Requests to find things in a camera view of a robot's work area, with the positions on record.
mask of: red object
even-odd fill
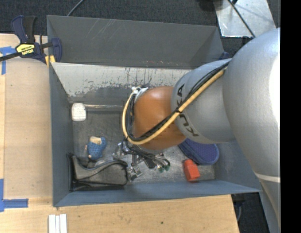
[[[196,163],[193,162],[193,160],[184,161],[184,172],[187,181],[194,181],[200,177],[198,166],[196,165]]]

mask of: blue foam pad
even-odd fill
[[[101,140],[102,140],[102,143],[100,145],[93,143],[93,142],[89,142],[87,144],[88,154],[91,155],[92,160],[97,160],[103,156],[102,152],[103,152],[104,148],[106,147],[107,142],[104,137],[101,137]]]
[[[186,139],[178,146],[196,164],[212,165],[218,161],[219,150],[216,144],[202,144]]]

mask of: yellow clamp label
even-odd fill
[[[16,48],[17,52],[22,53],[22,55],[26,55],[34,52],[35,45],[33,44],[21,44]]]

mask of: blue tape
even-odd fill
[[[28,208],[28,199],[4,200],[4,179],[0,179],[0,212],[9,208]]]
[[[16,50],[12,48],[11,46],[9,47],[3,47],[0,48],[0,53],[5,56],[7,54],[15,53]],[[4,75],[6,73],[6,61],[4,60],[1,64],[1,74]]]

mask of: bin floor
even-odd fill
[[[103,150],[103,157],[99,160],[111,160],[115,153],[117,144],[123,140],[121,129],[121,113],[110,111],[88,112],[87,119],[84,122],[74,122],[74,154],[78,157],[87,158],[85,145],[91,136],[103,136],[107,141],[107,146]],[[178,146],[168,148],[164,151],[165,157],[170,161],[171,167],[168,171],[160,173],[157,169],[149,169],[145,163],[140,163],[139,168],[143,175],[136,178],[134,183],[161,183],[185,181],[185,174],[182,162],[187,157],[182,153]],[[124,159],[131,164],[131,155]],[[199,180],[212,180],[215,177],[213,166],[198,166],[201,177]]]

